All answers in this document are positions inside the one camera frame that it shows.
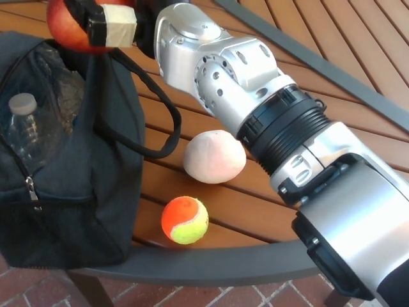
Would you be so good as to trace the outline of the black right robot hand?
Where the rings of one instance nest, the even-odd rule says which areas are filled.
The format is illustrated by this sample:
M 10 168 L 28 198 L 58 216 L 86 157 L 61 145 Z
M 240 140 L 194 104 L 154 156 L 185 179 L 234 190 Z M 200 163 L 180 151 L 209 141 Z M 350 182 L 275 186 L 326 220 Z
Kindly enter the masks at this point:
M 131 4 L 98 4 L 65 1 L 70 15 L 87 35 L 91 47 L 112 49 L 133 44 L 154 58 L 154 32 L 159 13 L 177 1 L 132 1 Z

